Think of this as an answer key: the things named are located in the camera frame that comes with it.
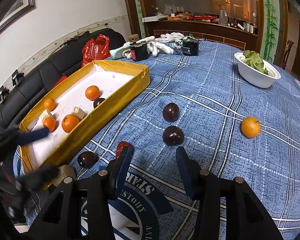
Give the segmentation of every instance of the orange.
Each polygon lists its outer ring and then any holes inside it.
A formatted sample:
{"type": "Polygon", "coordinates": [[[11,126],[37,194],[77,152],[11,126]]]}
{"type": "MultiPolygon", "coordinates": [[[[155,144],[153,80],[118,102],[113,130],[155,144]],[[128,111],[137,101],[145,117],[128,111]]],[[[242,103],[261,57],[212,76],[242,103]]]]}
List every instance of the orange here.
{"type": "Polygon", "coordinates": [[[52,98],[48,98],[44,102],[44,108],[49,111],[52,111],[55,107],[56,107],[56,102],[52,98]]]}
{"type": "Polygon", "coordinates": [[[100,89],[97,86],[91,86],[86,89],[86,98],[95,100],[100,95],[100,89]]]}
{"type": "Polygon", "coordinates": [[[43,127],[47,127],[49,132],[53,132],[57,126],[56,120],[52,116],[48,116],[43,120],[43,127]]]}
{"type": "Polygon", "coordinates": [[[243,119],[241,123],[241,131],[246,137],[256,137],[257,135],[259,135],[260,130],[261,126],[257,118],[253,116],[248,116],[245,119],[243,119]]]}
{"type": "Polygon", "coordinates": [[[62,120],[62,128],[66,133],[70,133],[79,123],[79,118],[74,114],[68,114],[62,120]]]}

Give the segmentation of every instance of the lettuce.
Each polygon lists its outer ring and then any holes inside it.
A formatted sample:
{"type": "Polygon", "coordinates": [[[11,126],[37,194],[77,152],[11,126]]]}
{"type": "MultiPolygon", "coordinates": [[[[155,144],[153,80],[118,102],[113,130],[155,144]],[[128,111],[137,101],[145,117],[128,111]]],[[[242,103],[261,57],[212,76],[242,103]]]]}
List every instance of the lettuce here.
{"type": "Polygon", "coordinates": [[[259,53],[256,53],[255,51],[245,50],[243,52],[243,55],[246,57],[246,59],[243,60],[245,64],[253,67],[263,74],[269,75],[268,70],[264,67],[263,60],[259,53]]]}

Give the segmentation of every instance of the sofa backrest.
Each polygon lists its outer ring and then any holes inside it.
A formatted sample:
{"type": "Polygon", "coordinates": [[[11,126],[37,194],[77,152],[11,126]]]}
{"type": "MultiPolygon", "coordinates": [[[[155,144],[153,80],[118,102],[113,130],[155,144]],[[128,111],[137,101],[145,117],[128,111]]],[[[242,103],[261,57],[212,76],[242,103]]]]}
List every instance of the sofa backrest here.
{"type": "Polygon", "coordinates": [[[82,49],[91,38],[102,33],[110,38],[110,49],[124,43],[124,37],[110,28],[86,33],[69,41],[64,48],[53,53],[44,62],[31,70],[17,87],[14,87],[0,104],[0,134],[19,124],[32,107],[47,94],[62,76],[70,76],[82,64],[82,49]]]}

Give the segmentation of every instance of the blue tablecloth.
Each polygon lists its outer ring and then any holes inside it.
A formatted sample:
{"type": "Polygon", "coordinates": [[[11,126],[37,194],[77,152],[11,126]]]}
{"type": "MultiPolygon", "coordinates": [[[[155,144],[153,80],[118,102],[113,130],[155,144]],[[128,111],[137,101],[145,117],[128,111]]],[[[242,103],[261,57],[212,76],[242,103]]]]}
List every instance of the blue tablecloth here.
{"type": "MultiPolygon", "coordinates": [[[[272,216],[284,239],[300,231],[300,82],[277,68],[281,79],[268,89],[257,88],[238,73],[234,54],[240,50],[202,41],[199,56],[159,54],[139,62],[148,65],[151,83],[80,151],[100,160],[93,168],[70,165],[77,178],[87,178],[114,159],[122,140],[131,142],[134,156],[125,188],[109,202],[117,239],[190,239],[198,201],[185,195],[175,160],[177,146],[166,146],[163,130],[179,126],[190,158],[221,178],[243,177],[272,216]],[[180,116],[168,123],[164,106],[178,104],[180,116]],[[254,116],[262,131],[248,139],[241,120],[254,116]]],[[[15,174],[23,175],[18,154],[15,174]]],[[[32,194],[27,206],[31,223],[47,192],[32,194]]],[[[221,199],[220,239],[225,239],[226,203],[221,199]]],[[[82,234],[87,234],[86,201],[82,234]]]]}

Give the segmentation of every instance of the tangerine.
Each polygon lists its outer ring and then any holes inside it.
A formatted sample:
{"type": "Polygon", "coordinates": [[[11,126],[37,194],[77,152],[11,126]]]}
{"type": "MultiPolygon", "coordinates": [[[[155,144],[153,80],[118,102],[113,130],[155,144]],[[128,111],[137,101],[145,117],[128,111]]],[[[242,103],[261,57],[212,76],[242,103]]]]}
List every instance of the tangerine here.
{"type": "Polygon", "coordinates": [[[56,107],[56,102],[52,98],[48,98],[44,102],[44,108],[49,111],[52,111],[55,107],[56,107]]]}
{"type": "Polygon", "coordinates": [[[70,133],[80,122],[79,118],[74,114],[68,114],[62,120],[62,128],[66,133],[70,133]]]}
{"type": "Polygon", "coordinates": [[[97,86],[90,86],[86,89],[86,98],[95,100],[100,95],[100,89],[97,86]]]}
{"type": "Polygon", "coordinates": [[[261,130],[260,122],[253,116],[248,116],[241,123],[241,131],[244,136],[253,138],[259,135],[261,130]]]}
{"type": "Polygon", "coordinates": [[[47,127],[49,132],[53,132],[57,126],[56,120],[52,116],[48,116],[43,120],[43,127],[47,127]]]}

